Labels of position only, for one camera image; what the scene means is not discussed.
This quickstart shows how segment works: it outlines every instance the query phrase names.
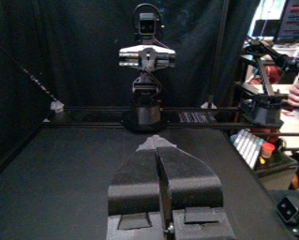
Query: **black plastic part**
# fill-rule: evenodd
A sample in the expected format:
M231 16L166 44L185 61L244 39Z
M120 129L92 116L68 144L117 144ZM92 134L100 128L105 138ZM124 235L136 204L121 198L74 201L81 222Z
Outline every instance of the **black plastic part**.
M158 212L154 151L133 153L117 170L108 191L109 215Z
M156 132L166 126L160 116L158 104L132 106L121 115L122 126L134 132Z
M146 213L141 214L130 214L130 215L122 215L118 223L118 230L130 230L130 229L141 229L141 228L149 228L150 222L149 222L149 216Z
M199 208L191 211L196 211L197 215L201 213ZM192 224L184 222L187 215L184 210L172 211L175 240L235 239L224 208L212 208L211 211L216 222L199 222Z
M161 229L161 217L158 212L148 213L148 222L149 227L138 227L137 220L142 221L141 218L133 219L133 222L129 222L128 229L118 229L118 224L121 224L121 216L108 216L108 240L164 240L164 233Z
M251 101L241 100L240 109L245 119L256 125L268 128L279 128L283 125L280 120L281 99L276 96L256 95Z
M168 177L172 209L223 206L220 180L208 165L173 147L158 147L157 152Z
M158 211L158 219L149 218ZM233 239L216 174L171 146L136 151L109 185L106 238L160 239L153 231L166 239Z
M276 204L277 213L287 224L296 224L299 219L299 200L285 196Z

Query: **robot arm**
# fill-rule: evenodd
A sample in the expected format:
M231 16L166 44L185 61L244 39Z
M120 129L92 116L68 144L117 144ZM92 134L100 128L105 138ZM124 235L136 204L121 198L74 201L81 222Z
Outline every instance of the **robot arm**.
M299 71L299 59L288 57L285 54L280 54L271 48L269 44L264 40L255 40L249 37L249 45L245 48L245 52L257 57L268 54L275 65L284 72Z

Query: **black fabric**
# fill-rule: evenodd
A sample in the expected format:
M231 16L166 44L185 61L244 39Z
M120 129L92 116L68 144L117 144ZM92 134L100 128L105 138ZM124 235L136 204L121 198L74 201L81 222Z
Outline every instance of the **black fabric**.
M145 1L162 13L162 42L176 67L153 74L166 106L207 101L224 1ZM142 1L38 1L58 97L70 106L129 105L134 69L118 67L118 49L133 46L130 14ZM259 0L229 1L215 104L227 106L229 83Z
M0 1L0 46L49 86L30 1ZM0 159L46 116L49 99L0 49Z

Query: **cable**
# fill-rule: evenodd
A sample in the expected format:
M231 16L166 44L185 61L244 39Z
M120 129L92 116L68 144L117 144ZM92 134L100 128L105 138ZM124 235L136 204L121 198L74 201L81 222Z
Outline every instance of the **cable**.
M49 98L53 101L57 101L57 98L53 96L53 94L49 92L46 87L38 82L38 80L34 78L34 76L29 73L29 71L22 67L20 62L13 58L13 56L8 53L8 51L4 49L4 47L0 45L0 50L5 54L5 56L9 58L9 60L13 62L13 64L22 70L22 72L29 76L30 81L37 85L37 87L44 91L44 93L49 96Z

